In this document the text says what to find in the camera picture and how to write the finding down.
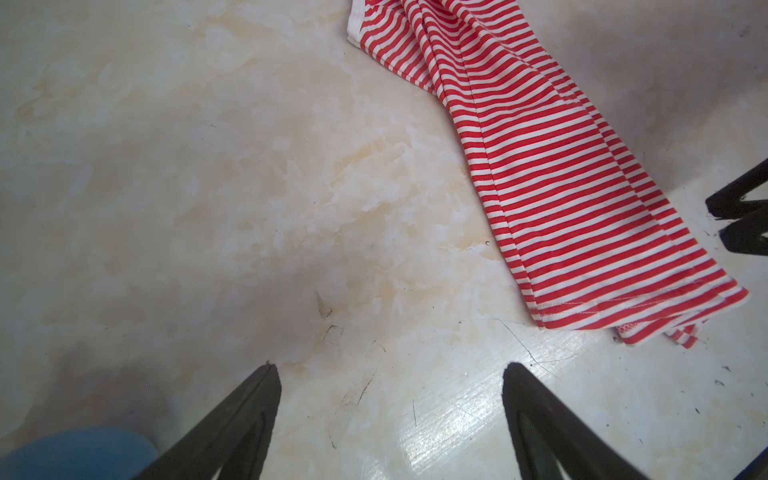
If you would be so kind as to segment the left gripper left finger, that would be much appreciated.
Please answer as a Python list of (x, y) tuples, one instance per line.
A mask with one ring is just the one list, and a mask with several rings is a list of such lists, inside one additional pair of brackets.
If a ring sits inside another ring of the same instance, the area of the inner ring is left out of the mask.
[(278, 369), (266, 363), (138, 479), (258, 479), (281, 398)]

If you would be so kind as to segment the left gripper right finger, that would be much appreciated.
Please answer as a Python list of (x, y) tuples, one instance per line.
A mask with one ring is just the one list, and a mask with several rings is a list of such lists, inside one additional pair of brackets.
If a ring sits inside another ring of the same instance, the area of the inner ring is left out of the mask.
[(502, 401), (523, 479), (643, 479), (523, 364), (503, 374)]

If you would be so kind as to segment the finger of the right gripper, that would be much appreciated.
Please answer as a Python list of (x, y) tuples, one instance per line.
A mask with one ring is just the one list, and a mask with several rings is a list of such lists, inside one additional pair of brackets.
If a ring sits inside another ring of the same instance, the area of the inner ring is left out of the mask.
[(767, 210), (759, 209), (729, 224), (719, 237), (732, 253), (767, 256), (767, 227)]
[(745, 200), (745, 196), (767, 182), (768, 160), (750, 169), (706, 201), (708, 212), (718, 219), (740, 219), (767, 206), (766, 199)]

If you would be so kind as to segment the red white striped tank top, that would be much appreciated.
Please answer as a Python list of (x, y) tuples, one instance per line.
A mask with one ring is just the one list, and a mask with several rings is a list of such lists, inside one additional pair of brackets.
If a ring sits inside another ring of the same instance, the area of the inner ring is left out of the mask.
[(691, 347), (747, 300), (516, 2), (356, 1), (347, 34), (447, 109), (538, 327)]

